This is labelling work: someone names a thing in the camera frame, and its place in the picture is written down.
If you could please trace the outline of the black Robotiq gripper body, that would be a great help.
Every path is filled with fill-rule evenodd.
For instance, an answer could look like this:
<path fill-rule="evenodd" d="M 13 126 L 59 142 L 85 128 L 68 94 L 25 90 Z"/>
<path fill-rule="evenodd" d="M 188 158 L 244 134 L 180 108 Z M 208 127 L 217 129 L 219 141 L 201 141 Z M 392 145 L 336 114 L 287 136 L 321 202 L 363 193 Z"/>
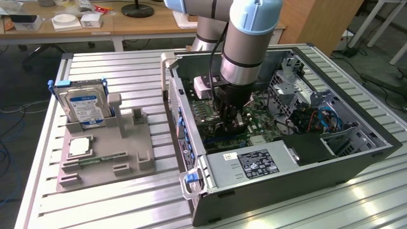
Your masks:
<path fill-rule="evenodd" d="M 249 124 L 244 105 L 252 95 L 253 84 L 225 84 L 217 89 L 217 113 L 221 120 L 216 136 L 243 134 Z"/>

